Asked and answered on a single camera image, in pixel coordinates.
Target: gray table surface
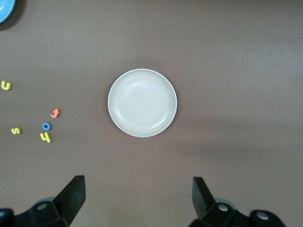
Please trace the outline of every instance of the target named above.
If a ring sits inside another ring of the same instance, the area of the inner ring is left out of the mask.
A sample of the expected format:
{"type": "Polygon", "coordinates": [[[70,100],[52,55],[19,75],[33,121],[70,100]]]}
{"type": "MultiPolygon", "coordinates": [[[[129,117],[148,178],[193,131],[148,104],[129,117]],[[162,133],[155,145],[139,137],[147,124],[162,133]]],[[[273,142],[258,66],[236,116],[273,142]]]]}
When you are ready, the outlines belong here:
{"type": "Polygon", "coordinates": [[[302,225],[303,1],[18,0],[0,25],[0,80],[13,84],[0,89],[0,207],[21,213],[85,175],[72,227],[185,227],[202,176],[245,215],[302,225]],[[137,68],[178,96],[150,138],[107,110],[137,68]]]}

